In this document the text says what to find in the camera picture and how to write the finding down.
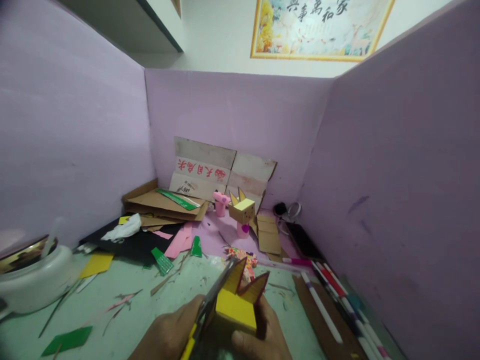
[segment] scissors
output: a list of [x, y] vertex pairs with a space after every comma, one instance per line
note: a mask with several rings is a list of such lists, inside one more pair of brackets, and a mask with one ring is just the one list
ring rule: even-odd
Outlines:
[[219, 294], [220, 289], [224, 286], [225, 281], [227, 281], [230, 273], [232, 272], [235, 264], [239, 260], [231, 259], [225, 266], [225, 269], [220, 274], [218, 279], [215, 281], [213, 286], [211, 287], [208, 294], [205, 296], [203, 301], [200, 304], [200, 308], [198, 309], [198, 314], [195, 318], [195, 322], [190, 331], [190, 335], [188, 335], [188, 342], [186, 343], [185, 349], [183, 350], [183, 354], [181, 355], [180, 360], [188, 360], [194, 349], [195, 342], [199, 339], [200, 334], [203, 332], [204, 327], [206, 326], [206, 321], [204, 320], [201, 327], [199, 326], [200, 321], [204, 318], [207, 314], [210, 314], [212, 308], [215, 304], [215, 299]]

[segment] green paper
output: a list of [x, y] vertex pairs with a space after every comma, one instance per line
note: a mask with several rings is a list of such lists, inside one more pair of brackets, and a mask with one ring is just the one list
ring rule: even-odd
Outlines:
[[92, 331], [93, 326], [81, 327], [72, 332], [67, 332], [61, 335], [57, 335], [53, 338], [50, 344], [43, 351], [41, 356], [47, 356], [55, 354], [60, 347], [60, 353], [65, 350], [78, 348], [87, 342], [87, 339]]
[[193, 239], [193, 245], [191, 246], [190, 255], [198, 258], [202, 257], [202, 246], [200, 245], [200, 236], [195, 236]]
[[197, 205], [194, 205], [194, 204], [192, 204], [191, 202], [188, 202], [187, 200], [184, 200], [184, 199], [182, 199], [182, 198], [174, 195], [174, 194], [171, 193], [170, 191], [163, 190], [163, 189], [157, 189], [156, 191], [157, 191], [158, 193], [166, 196], [166, 197], [169, 198], [170, 200], [176, 202], [178, 205], [180, 205], [180, 206], [181, 206], [182, 208], [184, 208], [184, 209], [187, 209], [188, 211], [198, 208]]
[[155, 247], [151, 253], [158, 264], [162, 276], [167, 275], [167, 273], [174, 268], [172, 262], [158, 248]]

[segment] pink paper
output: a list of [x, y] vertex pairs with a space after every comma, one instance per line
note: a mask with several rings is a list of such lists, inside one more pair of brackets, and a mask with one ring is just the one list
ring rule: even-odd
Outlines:
[[131, 298], [134, 297], [135, 294], [131, 294], [131, 295], [128, 295], [127, 297], [124, 297], [122, 300], [120, 300], [119, 302], [116, 302], [114, 303], [112, 306], [110, 306], [109, 308], [107, 308], [104, 313], [106, 312], [109, 312], [110, 310], [112, 309], [115, 309], [117, 306], [120, 306], [122, 305], [123, 303], [126, 303], [128, 300], [130, 300]]
[[153, 233], [155, 235], [158, 235], [159, 237], [167, 239], [167, 240], [169, 240], [173, 236], [172, 234], [167, 234], [165, 232], [161, 232], [160, 230], [159, 231], [154, 231]]
[[182, 251], [192, 247], [192, 223], [187, 222], [173, 238], [168, 249], [165, 251], [167, 258], [175, 259]]

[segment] light green desk surface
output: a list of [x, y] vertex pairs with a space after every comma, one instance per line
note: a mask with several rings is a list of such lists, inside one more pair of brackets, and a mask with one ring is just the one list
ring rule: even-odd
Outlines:
[[[175, 271], [180, 266], [184, 253], [173, 262]], [[75, 260], [81, 266], [88, 255], [77, 254]], [[206, 294], [222, 272], [220, 257], [198, 258], [188, 256], [179, 273], [165, 284], [155, 295], [150, 290], [158, 285], [163, 276], [158, 269], [143, 269], [114, 258], [110, 269], [99, 274], [80, 293], [73, 293], [57, 310], [41, 338], [45, 325], [57, 302], [27, 315], [10, 315], [0, 323], [0, 359], [39, 359], [50, 341], [59, 334], [81, 327], [91, 317], [119, 301], [115, 296], [131, 294], [143, 289], [131, 300], [131, 310], [124, 308], [103, 332], [116, 309], [97, 317], [89, 325], [91, 334], [82, 347], [61, 352], [58, 360], [78, 359], [127, 359], [139, 343], [156, 316], [171, 313], [189, 302], [197, 294]], [[270, 271], [268, 282], [293, 290], [282, 290], [266, 286], [265, 297], [280, 320], [286, 342], [294, 359], [325, 359], [307, 315], [297, 296], [292, 273], [265, 266], [258, 266], [255, 275]], [[290, 301], [280, 294], [283, 292]], [[53, 355], [42, 357], [52, 359]]]

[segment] purple wall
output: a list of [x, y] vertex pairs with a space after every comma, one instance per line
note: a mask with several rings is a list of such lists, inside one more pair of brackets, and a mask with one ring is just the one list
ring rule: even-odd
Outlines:
[[299, 196], [413, 360], [480, 351], [479, 16], [464, 2], [338, 79]]
[[155, 176], [144, 70], [47, 0], [2, 1], [0, 69], [0, 248], [56, 216], [73, 246]]
[[158, 69], [145, 79], [162, 186], [181, 136], [278, 161], [262, 206], [297, 199], [332, 79]]

